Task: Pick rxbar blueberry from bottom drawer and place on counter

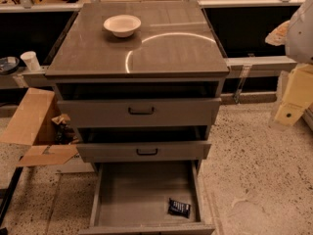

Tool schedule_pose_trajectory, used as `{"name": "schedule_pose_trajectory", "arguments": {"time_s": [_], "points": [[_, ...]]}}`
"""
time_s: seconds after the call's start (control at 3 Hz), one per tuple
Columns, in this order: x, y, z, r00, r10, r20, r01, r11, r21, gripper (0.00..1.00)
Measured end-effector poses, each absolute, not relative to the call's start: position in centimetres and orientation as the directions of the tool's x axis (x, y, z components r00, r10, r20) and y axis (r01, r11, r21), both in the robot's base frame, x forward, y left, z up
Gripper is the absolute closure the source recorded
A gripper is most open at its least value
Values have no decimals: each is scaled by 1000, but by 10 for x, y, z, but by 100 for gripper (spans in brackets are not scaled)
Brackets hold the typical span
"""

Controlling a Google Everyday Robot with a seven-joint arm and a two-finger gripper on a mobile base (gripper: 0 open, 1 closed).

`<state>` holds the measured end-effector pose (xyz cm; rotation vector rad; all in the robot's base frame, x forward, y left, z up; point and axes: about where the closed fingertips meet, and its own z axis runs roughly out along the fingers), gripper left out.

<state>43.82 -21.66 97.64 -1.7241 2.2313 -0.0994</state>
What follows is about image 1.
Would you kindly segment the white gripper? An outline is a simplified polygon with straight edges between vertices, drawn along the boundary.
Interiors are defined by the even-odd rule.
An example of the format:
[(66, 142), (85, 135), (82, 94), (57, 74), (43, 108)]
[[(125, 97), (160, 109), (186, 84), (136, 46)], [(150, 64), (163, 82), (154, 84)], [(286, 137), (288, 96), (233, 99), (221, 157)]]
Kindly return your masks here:
[[(283, 22), (265, 38), (267, 44), (281, 46), (286, 43), (289, 21)], [(274, 114), (274, 122), (293, 126), (313, 103), (313, 65), (297, 65), (289, 74), (283, 102)]]

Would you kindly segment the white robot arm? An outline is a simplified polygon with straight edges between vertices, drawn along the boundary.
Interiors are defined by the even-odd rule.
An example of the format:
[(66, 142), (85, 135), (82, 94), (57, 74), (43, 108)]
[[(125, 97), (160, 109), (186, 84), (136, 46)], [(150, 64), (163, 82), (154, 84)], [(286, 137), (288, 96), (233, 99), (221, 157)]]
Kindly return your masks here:
[(272, 114), (271, 125), (283, 129), (293, 126), (313, 103), (313, 0), (305, 0), (289, 21), (266, 36), (265, 42), (284, 45), (286, 56), (297, 62)]

